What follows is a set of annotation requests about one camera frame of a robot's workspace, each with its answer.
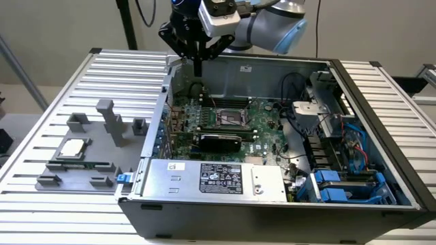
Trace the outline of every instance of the robotic arm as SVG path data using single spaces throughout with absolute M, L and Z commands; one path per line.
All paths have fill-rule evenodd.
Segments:
M 194 61 L 195 76 L 202 62 L 228 48 L 244 51 L 254 45 L 286 54 L 304 29 L 304 0 L 272 0 L 251 5 L 235 0 L 172 0 L 170 22 L 159 35 L 180 57 Z M 214 37 L 219 40 L 208 47 Z

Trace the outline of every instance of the warning label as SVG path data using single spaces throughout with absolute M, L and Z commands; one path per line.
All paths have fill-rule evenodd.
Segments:
M 240 165 L 202 163 L 200 191 L 203 193 L 243 194 Z

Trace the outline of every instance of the white wall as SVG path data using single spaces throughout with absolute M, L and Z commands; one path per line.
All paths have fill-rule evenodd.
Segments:
M 151 18 L 152 0 L 140 0 Z M 394 75 L 436 63 L 436 0 L 322 0 L 320 57 L 380 61 Z M 154 27 L 130 0 L 140 49 L 166 51 L 158 36 L 171 0 L 158 0 Z M 307 0 L 307 33 L 291 55 L 315 56 L 318 0 Z M 115 0 L 0 0 L 0 33 L 39 85 L 62 86 L 91 47 L 127 48 Z M 0 57 L 0 83 L 20 83 Z
M 151 18 L 152 0 L 140 2 Z M 158 30 L 168 20 L 171 4 L 170 0 L 158 2 L 158 22 L 151 29 L 144 25 L 140 29 L 146 48 L 164 51 L 168 47 L 160 41 Z M 290 55 L 315 56 L 318 3 L 318 0 L 306 1 L 310 24 Z M 423 63 L 436 63 L 435 9 L 436 0 L 322 0 L 320 57 L 380 61 L 392 75 L 414 75 Z M 268 53 L 259 48 L 255 52 Z
M 63 86 L 92 47 L 127 48 L 115 0 L 0 0 L 0 33 L 39 85 Z M 2 56 L 0 83 L 20 83 Z

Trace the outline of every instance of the blue tab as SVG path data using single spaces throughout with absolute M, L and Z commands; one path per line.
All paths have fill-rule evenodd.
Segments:
M 119 175 L 116 182 L 118 184 L 128 184 L 131 182 L 131 175 Z
M 336 171 L 320 170 L 315 173 L 316 182 L 336 181 L 340 182 L 340 177 Z
M 348 202 L 346 191 L 343 189 L 326 188 L 322 190 L 322 199 L 326 203 Z

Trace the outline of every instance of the slotted metal surface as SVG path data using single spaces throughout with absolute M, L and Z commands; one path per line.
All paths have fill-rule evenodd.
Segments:
M 350 63 L 350 68 L 360 69 L 360 66 L 359 62 Z M 368 70 L 366 76 L 375 76 Z M 187 241 L 144 240 L 136 235 L 112 195 L 44 192 L 36 191 L 34 187 L 36 176 L 46 168 L 44 161 L 51 159 L 67 133 L 68 115 L 86 112 L 91 115 L 90 120 L 103 121 L 94 106 L 100 98 L 111 98 L 115 112 L 123 115 L 124 121 L 131 121 L 135 116 L 150 119 L 154 95 L 164 74 L 164 53 L 103 50 L 99 55 L 88 55 L 7 165 L 0 169 L 0 244 L 192 244 Z M 390 126 L 403 127 L 403 120 L 398 119 L 388 120 Z M 436 169 L 427 167 L 426 161 L 415 160 L 412 164 L 422 174 L 432 175 Z M 431 245 L 435 240 L 436 222 L 431 222 L 416 230 L 394 230 L 368 244 Z
M 436 197 L 436 126 L 383 68 L 342 62 L 360 92 Z

